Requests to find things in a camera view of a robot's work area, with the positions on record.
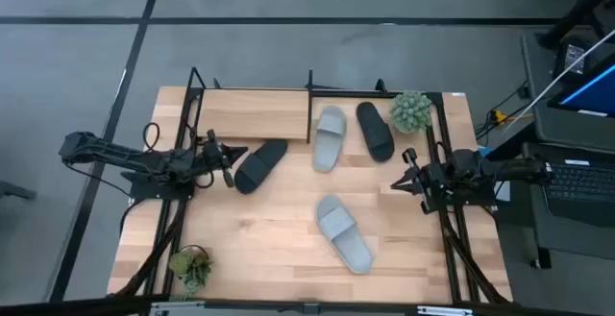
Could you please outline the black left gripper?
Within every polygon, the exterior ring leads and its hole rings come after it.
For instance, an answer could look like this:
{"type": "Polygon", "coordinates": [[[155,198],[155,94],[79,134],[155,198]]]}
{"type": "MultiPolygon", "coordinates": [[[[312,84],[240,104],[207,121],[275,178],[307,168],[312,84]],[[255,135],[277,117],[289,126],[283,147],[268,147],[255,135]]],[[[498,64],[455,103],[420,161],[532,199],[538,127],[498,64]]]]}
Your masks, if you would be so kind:
{"type": "Polygon", "coordinates": [[[214,130],[208,130],[201,157],[202,173],[221,170],[226,186],[234,187],[230,169],[247,152],[246,146],[232,147],[219,143],[214,130]]]}

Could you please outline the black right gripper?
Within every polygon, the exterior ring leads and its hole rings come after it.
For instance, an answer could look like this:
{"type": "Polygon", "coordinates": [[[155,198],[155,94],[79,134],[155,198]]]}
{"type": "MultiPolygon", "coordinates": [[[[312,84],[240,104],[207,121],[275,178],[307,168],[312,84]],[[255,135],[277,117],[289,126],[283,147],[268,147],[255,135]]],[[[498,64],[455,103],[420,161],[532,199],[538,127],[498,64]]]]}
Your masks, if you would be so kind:
{"type": "Polygon", "coordinates": [[[409,168],[404,174],[390,187],[393,190],[404,191],[412,195],[421,195],[421,209],[425,214],[430,214],[439,211],[443,207],[434,208],[432,211],[427,211],[423,207],[423,200],[426,188],[431,183],[441,183],[447,185],[445,174],[440,163],[430,163],[420,167],[417,162],[417,154],[413,148],[408,148],[402,153],[404,162],[409,165],[409,168]]]}

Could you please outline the black slide sandal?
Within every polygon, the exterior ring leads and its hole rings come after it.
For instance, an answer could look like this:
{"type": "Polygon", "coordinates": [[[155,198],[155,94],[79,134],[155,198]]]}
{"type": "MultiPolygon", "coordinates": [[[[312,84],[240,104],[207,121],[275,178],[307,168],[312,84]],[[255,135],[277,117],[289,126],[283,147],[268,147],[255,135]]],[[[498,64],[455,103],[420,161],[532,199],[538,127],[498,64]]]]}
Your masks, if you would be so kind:
{"type": "Polygon", "coordinates": [[[372,159],[376,162],[391,159],[395,149],[393,136],[374,104],[361,102],[357,106],[356,116],[372,159]]]}
{"type": "Polygon", "coordinates": [[[239,165],[234,175],[235,188],[244,195],[255,192],[287,151],[284,139],[266,140],[239,165]]]}

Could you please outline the grey slide sandal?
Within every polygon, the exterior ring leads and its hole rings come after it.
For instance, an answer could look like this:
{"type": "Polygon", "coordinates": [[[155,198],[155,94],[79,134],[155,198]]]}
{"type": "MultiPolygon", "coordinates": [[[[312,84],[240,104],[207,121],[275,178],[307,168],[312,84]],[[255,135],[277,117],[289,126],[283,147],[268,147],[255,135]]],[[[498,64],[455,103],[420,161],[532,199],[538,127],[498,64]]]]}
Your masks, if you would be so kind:
{"type": "Polygon", "coordinates": [[[354,274],[364,275],[371,270],[373,256],[362,237],[351,212],[333,194],[317,204],[316,224],[346,267],[354,274]]]}
{"type": "Polygon", "coordinates": [[[312,160],[316,171],[329,173],[334,168],[346,134],[346,122],[346,115],[341,108],[323,108],[316,126],[312,160]]]}

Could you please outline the round green succulent plant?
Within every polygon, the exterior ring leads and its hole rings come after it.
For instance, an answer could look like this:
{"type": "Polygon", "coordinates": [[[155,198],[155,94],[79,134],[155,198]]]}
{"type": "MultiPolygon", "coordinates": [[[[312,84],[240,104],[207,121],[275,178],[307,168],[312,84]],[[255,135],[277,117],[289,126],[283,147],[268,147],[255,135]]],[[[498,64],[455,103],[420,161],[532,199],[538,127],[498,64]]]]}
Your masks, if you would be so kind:
{"type": "Polygon", "coordinates": [[[423,93],[405,91],[393,98],[389,111],[392,125],[403,134],[425,130],[432,125],[432,101],[423,93]]]}

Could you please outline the small plant in dark pot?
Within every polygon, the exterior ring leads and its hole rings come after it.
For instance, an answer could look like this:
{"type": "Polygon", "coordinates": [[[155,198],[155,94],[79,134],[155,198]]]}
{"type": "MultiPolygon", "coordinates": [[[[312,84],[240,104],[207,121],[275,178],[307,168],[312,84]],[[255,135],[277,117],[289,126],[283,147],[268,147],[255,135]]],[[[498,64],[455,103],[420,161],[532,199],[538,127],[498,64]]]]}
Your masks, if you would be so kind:
{"type": "Polygon", "coordinates": [[[184,291],[174,295],[171,300],[183,302],[194,297],[204,289],[211,272],[212,260],[208,252],[199,245],[187,245],[173,254],[167,267],[182,282],[184,291]]]}

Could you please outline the black laptop keyboard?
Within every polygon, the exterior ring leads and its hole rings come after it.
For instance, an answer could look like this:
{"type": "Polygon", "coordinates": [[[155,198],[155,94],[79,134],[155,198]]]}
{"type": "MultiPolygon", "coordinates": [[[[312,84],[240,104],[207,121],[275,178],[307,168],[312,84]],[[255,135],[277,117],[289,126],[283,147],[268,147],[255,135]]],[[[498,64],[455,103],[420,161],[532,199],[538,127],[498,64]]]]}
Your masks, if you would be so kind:
{"type": "Polygon", "coordinates": [[[615,164],[548,166],[551,181],[544,187],[548,212],[587,225],[615,228],[615,164]]]}

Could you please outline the black crossbar with silver brackets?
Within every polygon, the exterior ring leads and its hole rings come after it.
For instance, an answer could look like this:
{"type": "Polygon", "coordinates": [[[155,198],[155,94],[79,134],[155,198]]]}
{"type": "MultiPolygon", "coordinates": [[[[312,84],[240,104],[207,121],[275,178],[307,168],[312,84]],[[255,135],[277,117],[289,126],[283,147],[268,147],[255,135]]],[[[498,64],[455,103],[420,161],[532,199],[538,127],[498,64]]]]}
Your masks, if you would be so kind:
{"type": "Polygon", "coordinates": [[[599,316],[585,312],[549,310],[517,304],[458,302],[452,304],[371,304],[331,302],[273,302],[194,300],[170,302],[165,295],[106,297],[102,299],[37,304],[0,305],[0,316],[128,316],[174,308],[294,311],[304,315],[326,312],[403,313],[410,316],[599,316]]]}

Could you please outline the black device with label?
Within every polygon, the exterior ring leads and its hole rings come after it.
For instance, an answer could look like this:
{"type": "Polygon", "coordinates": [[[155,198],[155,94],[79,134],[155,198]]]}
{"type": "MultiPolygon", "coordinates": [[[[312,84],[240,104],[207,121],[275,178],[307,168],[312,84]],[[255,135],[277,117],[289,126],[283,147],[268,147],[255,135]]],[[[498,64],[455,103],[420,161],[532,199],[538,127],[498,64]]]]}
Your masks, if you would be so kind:
{"type": "MultiPolygon", "coordinates": [[[[553,77],[556,78],[572,63],[579,59],[590,47],[590,40],[587,38],[581,36],[564,37],[561,40],[555,56],[553,77]]],[[[559,81],[567,85],[580,85],[589,78],[595,63],[596,59],[589,55],[566,72],[559,81]]]]}

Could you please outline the monitor with blue screen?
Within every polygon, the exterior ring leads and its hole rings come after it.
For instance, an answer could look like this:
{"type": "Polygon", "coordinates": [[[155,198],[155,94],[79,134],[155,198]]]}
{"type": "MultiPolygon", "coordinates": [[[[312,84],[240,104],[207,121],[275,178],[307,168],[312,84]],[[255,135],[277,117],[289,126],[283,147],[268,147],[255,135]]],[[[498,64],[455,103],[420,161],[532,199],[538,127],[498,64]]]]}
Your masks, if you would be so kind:
{"type": "Polygon", "coordinates": [[[596,64],[578,86],[563,88],[548,106],[615,117],[615,55],[596,64]]]}

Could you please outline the dark chair leg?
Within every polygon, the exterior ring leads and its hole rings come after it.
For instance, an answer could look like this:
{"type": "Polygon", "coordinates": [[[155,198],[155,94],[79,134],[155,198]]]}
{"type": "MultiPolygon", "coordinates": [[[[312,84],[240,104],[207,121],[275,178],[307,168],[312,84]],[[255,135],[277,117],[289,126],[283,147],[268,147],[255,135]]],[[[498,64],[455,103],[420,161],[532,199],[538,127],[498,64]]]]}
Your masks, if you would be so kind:
{"type": "Polygon", "coordinates": [[[36,192],[19,185],[0,181],[0,200],[4,197],[14,196],[24,200],[33,200],[36,197],[36,192]]]}

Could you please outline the thin white rod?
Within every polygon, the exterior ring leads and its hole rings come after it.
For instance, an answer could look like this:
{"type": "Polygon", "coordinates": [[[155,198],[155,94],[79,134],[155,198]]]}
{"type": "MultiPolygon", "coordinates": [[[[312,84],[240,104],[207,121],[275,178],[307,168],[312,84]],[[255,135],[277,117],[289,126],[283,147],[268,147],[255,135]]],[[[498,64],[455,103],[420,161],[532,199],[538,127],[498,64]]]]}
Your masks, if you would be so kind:
{"type": "Polygon", "coordinates": [[[596,64],[615,55],[615,45],[599,40],[590,42],[591,47],[574,63],[554,78],[554,65],[557,49],[542,47],[538,34],[521,37],[522,59],[529,88],[529,102],[519,110],[521,116],[530,114],[537,133],[545,139],[573,139],[585,137],[595,142],[607,139],[615,134],[615,117],[601,116],[595,112],[555,109],[548,106],[563,88],[576,87],[567,85],[559,79],[573,68],[580,60],[591,55],[596,64]]]}

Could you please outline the black stand leg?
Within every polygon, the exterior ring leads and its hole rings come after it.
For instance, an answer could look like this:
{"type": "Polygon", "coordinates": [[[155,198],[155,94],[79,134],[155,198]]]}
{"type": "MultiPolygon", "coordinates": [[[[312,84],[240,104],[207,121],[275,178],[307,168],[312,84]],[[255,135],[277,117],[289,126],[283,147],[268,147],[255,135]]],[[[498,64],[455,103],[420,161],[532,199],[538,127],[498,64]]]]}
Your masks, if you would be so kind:
{"type": "Polygon", "coordinates": [[[596,9],[605,0],[577,0],[576,4],[551,29],[538,38],[542,47],[554,49],[577,25],[585,22],[600,37],[606,37],[603,26],[594,14],[596,9]]]}

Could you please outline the wooden shelf with black frame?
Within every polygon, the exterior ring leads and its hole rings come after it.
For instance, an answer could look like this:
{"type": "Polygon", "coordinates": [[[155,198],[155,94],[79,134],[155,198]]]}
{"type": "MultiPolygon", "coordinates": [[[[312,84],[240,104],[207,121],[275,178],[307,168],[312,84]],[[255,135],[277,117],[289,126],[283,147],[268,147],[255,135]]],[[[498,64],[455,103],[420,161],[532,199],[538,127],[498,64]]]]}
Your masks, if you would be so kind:
{"type": "Polygon", "coordinates": [[[188,89],[197,97],[197,130],[219,138],[308,140],[311,93],[294,88],[232,88],[206,85],[190,69],[188,89]]]}

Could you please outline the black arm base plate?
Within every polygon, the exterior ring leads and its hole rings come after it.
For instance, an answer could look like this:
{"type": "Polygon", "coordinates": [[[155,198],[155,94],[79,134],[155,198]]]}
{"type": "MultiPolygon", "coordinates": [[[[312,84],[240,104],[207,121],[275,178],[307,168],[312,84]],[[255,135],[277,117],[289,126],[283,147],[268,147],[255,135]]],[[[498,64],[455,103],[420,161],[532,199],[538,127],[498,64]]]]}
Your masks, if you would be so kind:
{"type": "Polygon", "coordinates": [[[194,193],[193,182],[159,181],[137,172],[122,172],[131,183],[129,195],[136,199],[186,200],[194,193]]]}
{"type": "Polygon", "coordinates": [[[494,203],[495,192],[489,182],[456,187],[431,183],[425,190],[423,207],[432,211],[443,206],[490,206],[494,203]]]}

